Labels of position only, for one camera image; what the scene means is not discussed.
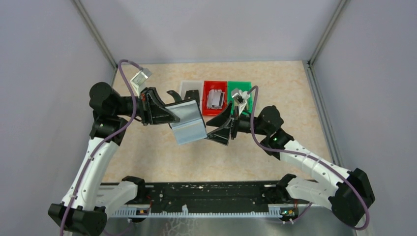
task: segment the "beige marble table surface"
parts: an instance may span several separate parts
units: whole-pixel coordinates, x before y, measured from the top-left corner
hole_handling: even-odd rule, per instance
[[[330,160],[301,61],[142,66],[153,72],[147,86],[156,87],[165,103],[174,101],[166,91],[179,92],[182,80],[250,81],[259,86],[255,115],[263,107],[275,105],[284,119],[283,129],[310,151]],[[123,71],[129,80],[137,72],[131,65],[124,65]],[[114,88],[122,96],[129,95],[119,73]],[[309,178],[299,169],[267,155],[250,134],[239,133],[228,146],[209,140],[179,146],[167,124],[143,126],[134,121],[110,161],[103,181],[120,181],[125,176],[141,177],[146,182],[271,180],[287,173]]]

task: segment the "black bracket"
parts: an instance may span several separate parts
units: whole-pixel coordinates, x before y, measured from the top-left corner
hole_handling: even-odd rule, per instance
[[[141,92],[139,99],[140,102],[137,114],[142,118],[142,123],[144,125],[179,122],[179,117],[165,108],[167,105],[159,97],[156,88],[145,88]]]
[[[171,95],[175,102],[181,102],[181,96],[174,90],[167,91],[167,94]]]
[[[94,122],[92,124],[92,129],[90,132],[90,137],[106,138],[107,136],[113,134],[117,130],[121,129],[126,123],[127,120],[117,117],[117,116],[98,116],[93,112]],[[123,140],[125,130],[114,136],[109,140],[115,142],[120,146],[121,141]]]
[[[230,102],[226,109],[207,121],[206,125],[218,127],[207,134],[209,140],[228,145],[230,139],[236,138],[238,132],[250,133],[250,116],[238,115],[238,108],[232,114],[233,104]],[[261,144],[268,148],[284,149],[285,144],[294,138],[287,134],[282,128],[284,120],[275,106],[264,107],[258,117],[254,118],[255,134],[265,135]],[[268,155],[272,155],[279,159],[278,152],[265,151]]]
[[[121,181],[128,181],[132,182],[135,185],[138,186],[138,193],[136,194],[136,198],[134,200],[136,201],[143,201],[146,198],[146,186],[145,186],[145,180],[142,178],[134,177],[134,176],[126,176]]]
[[[60,204],[51,204],[48,215],[56,224],[61,225],[66,208]],[[107,223],[107,214],[104,210],[104,207],[96,207],[92,211],[71,208],[64,230],[82,235],[99,236]]]
[[[349,173],[347,181],[358,191],[368,208],[375,202],[371,183],[364,171],[356,168]],[[331,210],[340,221],[354,227],[365,214],[365,210],[353,190],[346,183],[338,183],[337,186],[339,189],[334,197],[328,198],[331,203]]]
[[[195,90],[187,90],[185,92],[185,98],[184,100],[194,99],[197,102],[197,106],[200,106],[200,92],[198,92],[198,89]]]

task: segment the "red tray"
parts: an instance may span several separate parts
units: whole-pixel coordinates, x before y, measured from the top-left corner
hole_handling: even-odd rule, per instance
[[[222,106],[222,109],[214,110],[214,109],[208,109],[207,108],[207,96],[212,89],[221,89],[224,94],[224,103]],[[227,106],[227,81],[204,81],[204,87],[203,87],[203,103],[201,105],[202,114],[204,116],[216,116],[224,109],[226,109]]]

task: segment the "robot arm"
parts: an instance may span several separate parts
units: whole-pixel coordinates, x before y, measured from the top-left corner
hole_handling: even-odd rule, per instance
[[[224,112],[208,121],[208,126],[218,128],[208,133],[207,139],[227,145],[230,139],[236,138],[238,132],[250,133],[250,117],[244,115],[240,108],[237,104],[235,112],[231,115],[232,103],[229,103]],[[353,185],[369,208],[374,203],[375,196],[366,173],[360,169],[350,171],[336,166],[310,152],[281,128],[283,123],[284,120],[277,108],[267,106],[254,119],[254,132],[266,136],[260,142],[266,148],[305,153],[299,155],[265,150],[268,155],[296,166],[314,179],[309,181],[295,175],[285,175],[277,183],[284,199],[302,199],[326,207],[342,222],[354,227],[365,211],[358,197],[340,176]]]
[[[176,127],[176,124],[187,126],[189,125],[187,122],[181,122],[180,117],[183,115],[181,107],[186,106],[188,110],[198,111],[195,98],[184,101],[176,98],[175,103],[165,104],[156,88],[144,88],[136,97],[136,103],[136,116],[140,117],[143,125],[169,123],[172,127]],[[91,88],[89,105],[93,108],[94,123],[81,168],[61,203],[51,204],[48,214],[60,225],[65,211],[70,207],[64,229],[93,236],[101,234],[107,219],[126,202],[130,200],[143,201],[144,204],[148,202],[143,179],[126,177],[117,186],[100,185],[110,159],[123,140],[124,131],[102,144],[91,157],[99,143],[127,124],[125,119],[118,116],[132,115],[132,97],[122,97],[109,84],[101,82]],[[192,122],[195,123],[198,118],[201,116],[193,119]],[[79,181],[78,191],[74,193]]]

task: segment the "white wall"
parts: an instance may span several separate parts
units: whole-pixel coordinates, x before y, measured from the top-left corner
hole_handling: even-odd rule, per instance
[[[116,60],[309,59],[339,0],[85,0]]]
[[[89,89],[112,71],[71,1],[0,1],[0,235],[58,235],[48,208],[84,157]]]
[[[352,1],[315,71],[343,162],[369,175],[375,235],[415,236],[417,1]]]

